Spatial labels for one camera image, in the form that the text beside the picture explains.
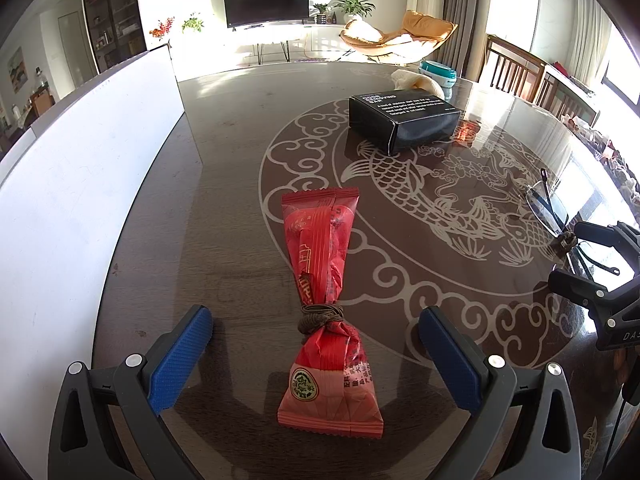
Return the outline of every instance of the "silver screw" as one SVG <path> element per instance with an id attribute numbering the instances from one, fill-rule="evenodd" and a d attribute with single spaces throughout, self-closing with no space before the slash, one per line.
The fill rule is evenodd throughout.
<path id="1" fill-rule="evenodd" d="M 131 354 L 124 362 L 128 367 L 133 368 L 134 366 L 138 366 L 142 362 L 142 355 Z"/>
<path id="2" fill-rule="evenodd" d="M 494 368 L 502 368 L 504 366 L 504 359 L 499 355 L 490 355 L 489 364 Z"/>
<path id="3" fill-rule="evenodd" d="M 556 363 L 549 363 L 546 366 L 546 369 L 549 370 L 549 373 L 551 375 L 560 375 L 562 373 L 562 368 L 560 367 L 559 364 L 556 364 Z"/>
<path id="4" fill-rule="evenodd" d="M 81 370 L 82 370 L 82 363 L 79 363 L 76 361 L 75 363 L 71 363 L 69 365 L 69 373 L 71 375 L 79 374 Z"/>

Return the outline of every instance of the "brown hair tie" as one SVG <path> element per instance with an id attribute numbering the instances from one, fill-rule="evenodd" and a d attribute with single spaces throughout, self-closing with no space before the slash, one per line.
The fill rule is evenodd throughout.
<path id="1" fill-rule="evenodd" d="M 330 321 L 342 321 L 342 307 L 337 304 L 303 305 L 302 318 L 298 322 L 298 331 L 305 335 L 312 334 Z"/>

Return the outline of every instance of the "container lid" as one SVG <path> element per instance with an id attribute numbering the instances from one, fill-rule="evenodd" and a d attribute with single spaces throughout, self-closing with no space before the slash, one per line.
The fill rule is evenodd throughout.
<path id="1" fill-rule="evenodd" d="M 458 74 L 452 68 L 443 65 L 442 63 L 437 63 L 435 61 L 423 61 L 421 63 L 423 70 L 427 72 L 431 72 L 432 74 L 441 75 L 443 77 L 448 77 L 451 79 L 457 79 Z"/>

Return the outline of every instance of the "red plastic packet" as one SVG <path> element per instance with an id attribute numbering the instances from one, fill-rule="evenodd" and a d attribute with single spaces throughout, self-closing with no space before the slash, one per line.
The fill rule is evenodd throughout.
<path id="1" fill-rule="evenodd" d="M 300 298 L 303 305 L 314 305 L 304 306 L 303 312 L 318 310 L 321 324 L 301 329 L 310 336 L 291 367 L 278 422 L 318 433 L 380 438 L 382 416 L 360 335 L 342 320 L 341 309 L 331 306 L 342 290 L 357 203 L 354 187 L 282 197 L 287 248 Z M 307 320 L 315 319 L 309 312 Z"/>

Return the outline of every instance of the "blue gripper pad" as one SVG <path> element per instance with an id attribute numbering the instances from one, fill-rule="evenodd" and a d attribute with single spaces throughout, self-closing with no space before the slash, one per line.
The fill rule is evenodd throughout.
<path id="1" fill-rule="evenodd" d="M 175 404 L 212 331 L 211 313 L 201 308 L 160 361 L 150 377 L 147 396 L 156 415 Z"/>
<path id="2" fill-rule="evenodd" d="M 474 415 L 482 404 L 481 378 L 431 308 L 420 313 L 418 334 L 456 406 Z"/>

